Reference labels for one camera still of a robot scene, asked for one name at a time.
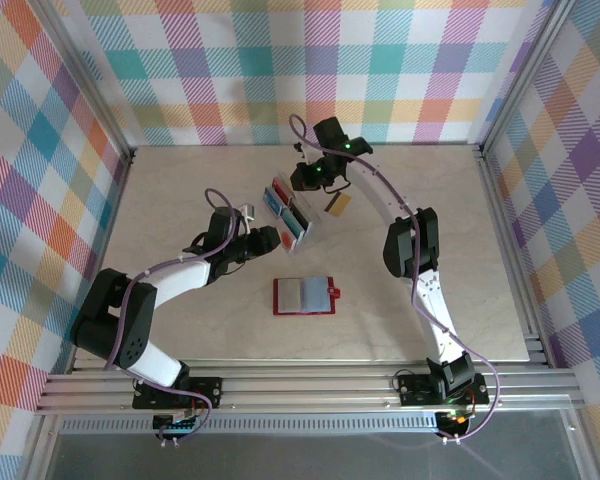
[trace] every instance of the metal bracket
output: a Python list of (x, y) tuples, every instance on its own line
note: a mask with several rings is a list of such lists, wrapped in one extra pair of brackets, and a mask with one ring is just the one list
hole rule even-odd
[[(396, 379), (396, 389), (400, 394), (400, 405), (403, 407), (441, 405), (439, 394), (431, 387), (429, 375), (398, 375)], [(466, 407), (473, 403), (489, 405), (487, 385), (484, 376), (480, 373), (475, 374), (473, 383), (463, 389), (461, 395), (452, 395), (442, 402), (445, 406), (457, 405), (459, 407)]]
[[(206, 403), (198, 398), (192, 399), (185, 395), (165, 393), (144, 383), (136, 383), (134, 388), (132, 403), (134, 410), (181, 409), (191, 408), (194, 404), (196, 408), (207, 407)], [(218, 408), (222, 398), (222, 379), (220, 377), (189, 377), (188, 387), (185, 390), (204, 395), (211, 400), (213, 408)]]

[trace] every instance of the plaid wallpaper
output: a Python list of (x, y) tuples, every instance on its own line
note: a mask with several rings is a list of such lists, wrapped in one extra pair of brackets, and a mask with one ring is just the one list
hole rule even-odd
[(466, 141), (523, 43), (522, 13), (546, 13), (539, 0), (54, 3), (136, 145), (290, 143), (293, 112), (335, 114), (374, 143)]
[(513, 82), (516, 79), (516, 76), (518, 75), (520, 69), (524, 65), (527, 56), (531, 53), (531, 47), (533, 46), (533, 42), (536, 39), (536, 36), (540, 32), (544, 21), (547, 19), (547, 15), (551, 11), (551, 7), (554, 3), (556, 3), (556, 1), (557, 0), (542, 0), (542, 6), (538, 9), (538, 13), (536, 14), (536, 17), (533, 20), (533, 23), (531, 24), (531, 28), (524, 37), (524, 41), (520, 46), (520, 50), (518, 50), (515, 60), (511, 64), (511, 67), (509, 68), (509, 71), (507, 72), (504, 81), (500, 86), (498, 95), (495, 101), (491, 104), (489, 114), (487, 115), (487, 118), (484, 124), (482, 125), (482, 128), (480, 129), (478, 137), (476, 138), (477, 144), (481, 144), (484, 142), (484, 139), (487, 136), (491, 125), (493, 125), (493, 122), (495, 121), (496, 117), (498, 116), (498, 113), (500, 112), (502, 103), (504, 102), (505, 98), (507, 98), (511, 87), (513, 86)]
[(102, 254), (122, 172), (26, 1), (1, 0), (0, 479), (18, 468)]
[(551, 346), (600, 440), (600, 0), (580, 0), (496, 148)]

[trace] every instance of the purple cable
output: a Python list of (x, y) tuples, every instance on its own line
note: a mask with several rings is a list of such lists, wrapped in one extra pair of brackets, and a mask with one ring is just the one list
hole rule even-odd
[[(302, 134), (300, 132), (298, 132), (298, 130), (296, 129), (295, 125), (293, 124), (293, 120), (294, 119), (298, 120), (300, 122), (300, 124), (302, 125), (302, 129), (303, 129), (303, 133)], [(389, 190), (389, 192), (391, 192), (391, 195), (393, 195), (393, 197), (396, 199), (396, 201), (398, 202), (398, 204), (400, 205), (400, 207), (411, 218), (411, 222), (413, 223), (413, 228), (414, 228), (414, 230), (416, 232), (416, 242), (415, 242), (416, 243), (416, 248), (415, 248), (415, 252), (414, 252), (413, 262), (414, 262), (414, 265), (420, 265), (420, 225), (418, 225), (418, 221), (417, 221), (416, 216), (414, 215), (413, 211), (411, 211), (411, 209), (409, 208), (409, 206), (407, 205), (407, 203), (400, 196), (400, 194), (396, 191), (396, 189), (393, 187), (393, 185), (391, 184), (391, 182), (389, 182), (389, 180), (384, 175), (382, 175), (382, 173), (377, 168), (373, 167), (371, 164), (367, 163), (366, 161), (362, 160), (361, 158), (356, 157), (355, 155), (352, 155), (352, 154), (350, 154), (348, 152), (340, 152), (338, 150), (331, 150), (331, 149), (328, 149), (328, 148), (324, 148), (324, 147), (320, 146), (319, 144), (317, 144), (317, 143), (312, 142), (311, 140), (309, 140), (306, 137), (307, 124), (300, 117), (300, 115), (298, 115), (296, 113), (292, 113), (291, 115), (289, 115), (289, 126), (291, 127), (291, 130), (293, 131), (293, 133), (300, 140), (302, 140), (304, 143), (306, 143), (310, 147), (313, 147), (316, 150), (320, 150), (321, 152), (324, 152), (324, 153), (331, 153), (333, 155), (339, 155), (341, 157), (347, 157), (347, 158), (350, 158), (350, 159), (352, 159), (352, 160), (354, 160), (356, 162), (359, 162), (362, 165), (364, 165), (366, 168), (368, 168), (372, 172), (373, 175), (375, 175), (376, 177), (378, 177), (380, 179), (380, 181), (387, 187), (387, 190)], [(473, 356), (477, 357), (478, 359), (482, 360), (482, 362), (484, 362), (484, 364), (487, 367), (489, 367), (489, 369), (493, 372), (493, 376), (495, 377), (496, 393), (495, 393), (495, 396), (494, 396), (494, 399), (493, 399), (493, 403), (489, 407), (489, 411), (487, 412), (487, 415), (480, 422), (480, 424), (477, 427), (475, 427), (471, 432), (468, 432), (468, 433), (462, 435), (461, 437), (459, 437), (459, 439), (469, 438), (469, 437), (472, 437), (473, 435), (475, 435), (476, 433), (478, 433), (480, 430), (482, 430), (484, 428), (484, 426), (489, 422), (489, 420), (491, 419), (491, 417), (493, 416), (493, 412), (495, 411), (496, 405), (498, 404), (498, 399), (500, 398), (500, 378), (498, 377), (498, 371), (496, 370), (496, 367), (489, 360), (487, 360), (485, 357), (483, 357), (482, 355), (480, 355), (475, 350), (472, 350), (471, 348), (467, 347), (456, 335), (454, 335), (453, 333), (451, 333), (447, 327), (445, 327), (442, 323), (440, 323), (426, 309), (421, 308), (418, 305), (418, 303), (416, 302), (416, 297), (417, 297), (418, 277), (419, 276), (420, 276), (419, 269), (418, 268), (414, 268), (413, 269), (413, 278), (412, 278), (413, 287), (411, 288), (411, 305), (413, 306), (413, 308), (415, 308), (417, 312), (419, 312), (424, 318), (426, 318), (429, 321), (429, 323), (431, 323), (432, 325), (435, 325), (443, 333), (448, 334), (449, 338), (451, 338), (451, 340), (453, 340), (456, 344), (458, 344), (462, 349), (466, 350), (471, 355), (473, 355)]]
[[(131, 290), (133, 289), (133, 287), (143, 278), (147, 277), (148, 275), (151, 275), (154, 272), (157, 272), (158, 270), (162, 270), (165, 267), (169, 267), (171, 265), (176, 265), (179, 263), (190, 263), (190, 262), (200, 261), (207, 257), (210, 257), (211, 255), (215, 255), (216, 253), (222, 251), (229, 244), (231, 239), (233, 238), (233, 235), (235, 233), (235, 229), (237, 226), (237, 222), (236, 222), (236, 214), (235, 214), (235, 211), (233, 210), (233, 207), (231, 206), (231, 202), (229, 201), (229, 199), (226, 196), (224, 196), (221, 192), (219, 192), (215, 188), (207, 188), (204, 191), (204, 197), (207, 199), (207, 202), (209, 203), (209, 205), (211, 205), (213, 208), (216, 208), (216, 207), (213, 204), (213, 202), (211, 201), (211, 199), (209, 198), (209, 193), (215, 193), (216, 195), (218, 195), (222, 199), (222, 201), (227, 205), (227, 207), (229, 208), (229, 212), (231, 215), (231, 224), (230, 224), (230, 228), (229, 228), (229, 235), (227, 236), (227, 238), (225, 238), (224, 242), (222, 242), (217, 248), (214, 248), (213, 250), (205, 252), (201, 255), (197, 255), (195, 257), (183, 258), (183, 259), (176, 258), (173, 260), (167, 260), (166, 262), (162, 262), (157, 265), (154, 265), (153, 267), (149, 268), (148, 270), (145, 270), (144, 272), (139, 273), (133, 280), (131, 280), (131, 283), (129, 283), (129, 286), (125, 290), (124, 296), (122, 297), (122, 305), (120, 306), (120, 318), (118, 319), (118, 331), (116, 332), (116, 338), (113, 343), (113, 349), (111, 350), (111, 354), (109, 355), (109, 358), (107, 359), (107, 363), (105, 364), (105, 367), (104, 367), (105, 370), (109, 370), (111, 368), (116, 356), (118, 355), (118, 352), (120, 351), (120, 345), (122, 344), (122, 337), (124, 335), (124, 324), (125, 324), (125, 319), (126, 319), (126, 315), (127, 315), (127, 306), (129, 305), (129, 297), (131, 296)], [(211, 403), (211, 400), (209, 400), (204, 395), (201, 395), (199, 393), (194, 393), (194, 392), (187, 392), (185, 390), (176, 390), (176, 389), (170, 388), (170, 387), (163, 387), (162, 385), (158, 385), (157, 383), (153, 383), (153, 382), (150, 382), (149, 380), (140, 378), (131, 372), (127, 371), (125, 373), (127, 375), (135, 378), (136, 380), (146, 383), (147, 385), (149, 385), (152, 388), (162, 390), (163, 392), (166, 392), (166, 393), (173, 393), (176, 395), (187, 395), (189, 397), (199, 398), (200, 400), (203, 400), (207, 404), (207, 407), (208, 407), (207, 415), (205, 416), (204, 420), (196, 428), (194, 428), (191, 432), (189, 432), (188, 434), (183, 436), (180, 439), (181, 442), (187, 440), (188, 438), (191, 438), (198, 430), (200, 430), (200, 428), (202, 428), (202, 426), (205, 423), (207, 423), (207, 420), (209, 420), (209, 417), (211, 417), (211, 410), (213, 409), (213, 405)], [(159, 432), (159, 436), (161, 437), (160, 439), (162, 440), (162, 431)]]

